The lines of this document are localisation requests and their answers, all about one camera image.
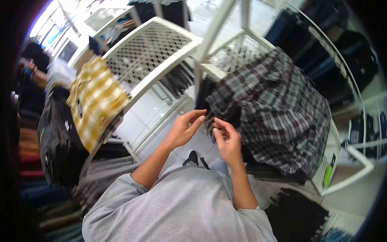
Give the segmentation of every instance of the hand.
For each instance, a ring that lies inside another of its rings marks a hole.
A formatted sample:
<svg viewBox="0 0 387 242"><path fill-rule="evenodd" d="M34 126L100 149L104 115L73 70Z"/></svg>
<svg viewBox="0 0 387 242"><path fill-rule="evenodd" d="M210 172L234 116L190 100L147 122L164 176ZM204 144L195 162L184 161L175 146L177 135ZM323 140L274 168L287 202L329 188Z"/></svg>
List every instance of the hand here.
<svg viewBox="0 0 387 242"><path fill-rule="evenodd" d="M214 133L222 158L232 168L243 165L241 139L234 127L228 122L215 118L212 132Z"/></svg>
<svg viewBox="0 0 387 242"><path fill-rule="evenodd" d="M206 109L192 110L177 117L173 127L164 141L168 143L172 150L185 145L188 141L190 141L196 130L205 120L205 113L207 113Z"/></svg>

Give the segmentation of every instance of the yellow plaid shirt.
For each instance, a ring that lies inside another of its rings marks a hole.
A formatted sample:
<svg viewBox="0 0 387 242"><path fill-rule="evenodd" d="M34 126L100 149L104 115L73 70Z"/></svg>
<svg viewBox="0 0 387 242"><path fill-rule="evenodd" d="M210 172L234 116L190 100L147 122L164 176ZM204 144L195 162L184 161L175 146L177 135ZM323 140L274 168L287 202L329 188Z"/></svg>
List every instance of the yellow plaid shirt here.
<svg viewBox="0 0 387 242"><path fill-rule="evenodd" d="M97 57L85 64L70 85L66 103L70 107L78 136L88 152L92 152L110 122L128 105L127 92Z"/></svg>

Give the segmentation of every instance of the right hand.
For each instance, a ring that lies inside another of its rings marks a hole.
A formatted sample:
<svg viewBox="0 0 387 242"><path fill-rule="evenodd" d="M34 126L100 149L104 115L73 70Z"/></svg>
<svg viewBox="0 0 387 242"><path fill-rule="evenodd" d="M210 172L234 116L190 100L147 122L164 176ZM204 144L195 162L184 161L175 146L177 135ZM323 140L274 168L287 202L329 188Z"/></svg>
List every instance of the right hand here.
<svg viewBox="0 0 387 242"><path fill-rule="evenodd" d="M228 122L215 118L212 132L222 158L233 168L243 164L241 139L234 127Z"/></svg>

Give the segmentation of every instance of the metal grid panel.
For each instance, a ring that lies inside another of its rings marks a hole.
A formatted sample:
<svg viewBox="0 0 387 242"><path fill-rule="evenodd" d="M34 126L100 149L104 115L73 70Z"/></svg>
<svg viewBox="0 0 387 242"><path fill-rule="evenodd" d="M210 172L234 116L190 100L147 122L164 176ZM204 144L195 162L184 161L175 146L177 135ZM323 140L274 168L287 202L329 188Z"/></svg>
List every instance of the metal grid panel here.
<svg viewBox="0 0 387 242"><path fill-rule="evenodd" d="M189 37L153 21L130 36L105 61L119 81L137 85L163 61L191 41Z"/></svg>
<svg viewBox="0 0 387 242"><path fill-rule="evenodd" d="M268 49L258 44L249 36L240 36L225 45L209 59L209 62L230 74L268 52Z"/></svg>
<svg viewBox="0 0 387 242"><path fill-rule="evenodd" d="M321 161L321 164L320 164L316 174L312 178L312 183L317 188L317 190L320 194L326 189L326 187L324 187L324 179L325 179L325 174L326 174L327 168L331 164L333 155L335 155L336 162L335 162L335 165L333 167L332 174L334 173L336 165L337 165L337 159L340 156L340 150L341 150L340 134L337 131L337 128L336 128L334 122L331 121L330 129L329 129L329 133L328 133L328 139L327 139L327 143L325 146L323 160Z"/></svg>

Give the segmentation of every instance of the flannel shirt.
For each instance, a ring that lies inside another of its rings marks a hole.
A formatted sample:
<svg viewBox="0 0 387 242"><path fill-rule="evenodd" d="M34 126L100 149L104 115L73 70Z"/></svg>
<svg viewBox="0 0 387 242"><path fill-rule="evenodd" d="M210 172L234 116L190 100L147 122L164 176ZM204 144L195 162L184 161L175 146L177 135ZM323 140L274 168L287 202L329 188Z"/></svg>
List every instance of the flannel shirt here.
<svg viewBox="0 0 387 242"><path fill-rule="evenodd" d="M330 128L329 103L280 48L224 78L206 100L213 116L240 127L242 145L257 162L283 175L314 176Z"/></svg>
<svg viewBox="0 0 387 242"><path fill-rule="evenodd" d="M71 109L79 139L88 152L93 151L108 125L129 101L127 92L114 80L100 57L82 67L70 85L70 96L66 103ZM117 128L120 123L114 122L114 127ZM114 127L110 127L110 134L104 137L110 136Z"/></svg>

